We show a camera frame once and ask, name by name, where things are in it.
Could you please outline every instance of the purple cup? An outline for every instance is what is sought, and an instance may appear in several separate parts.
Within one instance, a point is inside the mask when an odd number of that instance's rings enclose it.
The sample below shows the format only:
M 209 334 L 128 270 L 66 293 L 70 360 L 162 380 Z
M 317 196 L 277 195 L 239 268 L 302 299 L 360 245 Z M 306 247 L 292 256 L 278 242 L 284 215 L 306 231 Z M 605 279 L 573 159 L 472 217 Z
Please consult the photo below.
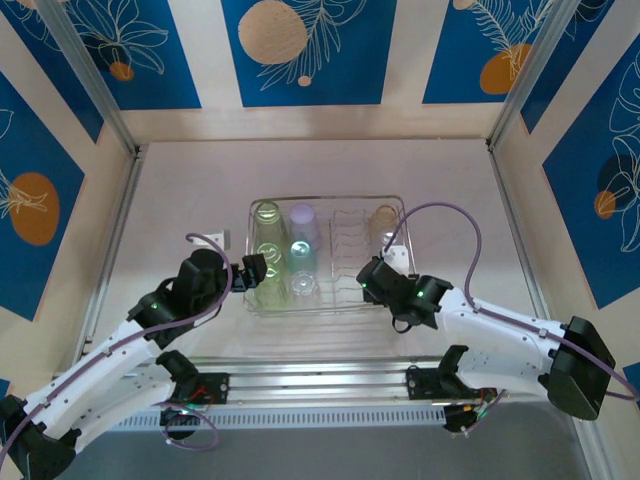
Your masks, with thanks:
M 306 203 L 298 203 L 289 214 L 291 240 L 303 240 L 311 245 L 314 251 L 322 246 L 322 236 L 316 211 Z

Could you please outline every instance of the white table surface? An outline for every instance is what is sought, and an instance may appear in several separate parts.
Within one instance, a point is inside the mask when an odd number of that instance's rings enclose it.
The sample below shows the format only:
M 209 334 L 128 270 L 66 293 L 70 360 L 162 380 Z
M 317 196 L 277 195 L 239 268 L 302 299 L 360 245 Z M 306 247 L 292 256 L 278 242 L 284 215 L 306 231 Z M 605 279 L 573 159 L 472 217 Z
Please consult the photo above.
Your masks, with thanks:
M 448 201 L 480 223 L 484 251 L 474 296 L 533 311 L 482 140 L 221 141 L 151 144 L 127 220 L 94 345 L 193 247 L 188 232 L 231 231 L 239 262 L 254 199 L 295 195 L 399 195 L 407 209 Z M 408 222 L 416 268 L 462 286 L 475 249 L 473 229 L 453 211 L 431 209 Z M 443 336 L 398 335 L 388 312 L 260 318 L 232 294 L 220 316 L 179 340 L 192 356 L 271 360 L 439 355 Z

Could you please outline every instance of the clear glass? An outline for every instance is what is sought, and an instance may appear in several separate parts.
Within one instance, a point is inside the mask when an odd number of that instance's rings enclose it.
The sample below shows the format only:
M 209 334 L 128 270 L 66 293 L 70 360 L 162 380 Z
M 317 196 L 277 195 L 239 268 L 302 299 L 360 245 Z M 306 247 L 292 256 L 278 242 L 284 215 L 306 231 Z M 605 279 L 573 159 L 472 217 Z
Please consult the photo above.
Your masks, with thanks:
M 273 243 L 285 251 L 289 244 L 287 227 L 280 207 L 271 201 L 261 202 L 255 209 L 255 228 L 260 244 Z
M 320 300 L 320 288 L 313 272 L 299 271 L 291 276 L 291 300 L 296 307 L 313 307 Z
M 381 205 L 369 220 L 371 235 L 371 255 L 378 255 L 384 248 L 398 225 L 398 212 L 390 205 Z
M 281 308 L 263 308 L 257 301 L 256 291 L 244 294 L 244 305 L 248 311 L 261 316 L 285 316 L 305 314 L 332 314 L 346 311 L 364 311 L 377 308 L 365 303 L 362 287 L 356 276 L 371 260 L 371 219 L 381 206 L 388 206 L 396 218 L 404 214 L 404 203 L 397 196 L 331 196 L 331 197 L 282 197 L 259 199 L 252 203 L 249 212 L 247 254 L 256 253 L 263 243 L 260 241 L 261 224 L 257 220 L 258 207 L 265 202 L 276 204 L 281 216 L 290 218 L 291 210 L 300 203 L 313 208 L 322 237 L 321 248 L 314 250 L 316 270 L 311 272 L 317 289 L 311 299 L 300 301 L 290 292 L 288 303 Z M 410 273 L 415 272 L 409 231 L 400 229 L 398 245 L 407 247 Z M 291 271 L 290 246 L 283 249 L 288 270 Z M 286 282 L 292 290 L 292 278 Z
M 260 308 L 276 310 L 285 307 L 289 301 L 283 272 L 273 265 L 267 268 L 267 275 L 255 289 L 255 299 Z
M 305 270 L 315 272 L 318 269 L 316 254 L 307 242 L 293 242 L 289 249 L 289 270 L 291 273 Z
M 256 249 L 256 253 L 264 255 L 267 265 L 275 267 L 279 272 L 284 273 L 287 271 L 287 263 L 282 254 L 282 249 L 275 243 L 267 242 L 261 244 Z

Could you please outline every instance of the black bracket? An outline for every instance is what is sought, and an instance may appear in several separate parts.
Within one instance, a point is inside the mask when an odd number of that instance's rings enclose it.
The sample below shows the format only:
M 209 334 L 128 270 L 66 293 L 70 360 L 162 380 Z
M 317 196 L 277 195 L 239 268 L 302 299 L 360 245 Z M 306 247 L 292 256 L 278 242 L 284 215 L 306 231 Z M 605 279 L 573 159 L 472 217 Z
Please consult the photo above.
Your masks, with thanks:
M 418 368 L 410 366 L 405 372 L 407 394 L 409 400 L 470 400 L 481 397 L 479 390 L 472 390 L 462 383 L 457 388 L 451 388 L 436 368 Z
M 229 394 L 228 373 L 200 373 L 180 352 L 163 353 L 156 360 L 170 374 L 176 389 L 170 402 L 186 405 L 226 405 Z
M 384 305 L 393 318 L 415 327 L 426 325 L 437 329 L 435 314 L 441 310 L 440 300 L 453 289 L 451 283 L 428 275 L 401 275 L 379 257 L 373 257 L 356 280 L 363 288 L 363 299 Z

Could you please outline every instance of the green glass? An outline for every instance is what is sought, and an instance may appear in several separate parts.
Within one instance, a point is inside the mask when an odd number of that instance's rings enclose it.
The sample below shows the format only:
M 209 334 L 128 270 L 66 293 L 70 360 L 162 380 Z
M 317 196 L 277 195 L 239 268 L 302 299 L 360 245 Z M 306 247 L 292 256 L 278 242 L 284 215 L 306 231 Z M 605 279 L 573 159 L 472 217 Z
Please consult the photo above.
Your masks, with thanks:
M 287 227 L 280 207 L 274 202 L 262 202 L 255 210 L 257 243 L 274 243 L 280 249 L 288 244 Z
M 267 274 L 256 288 L 256 301 L 265 310 L 283 308 L 289 301 L 282 272 L 273 265 L 267 265 Z
M 282 255 L 282 249 L 275 243 L 267 242 L 261 244 L 256 250 L 256 253 L 264 255 L 267 265 L 272 265 L 279 272 L 286 272 L 287 264 L 284 255 Z
M 299 240 L 289 249 L 289 270 L 296 273 L 301 270 L 315 272 L 318 269 L 316 254 L 309 243 Z

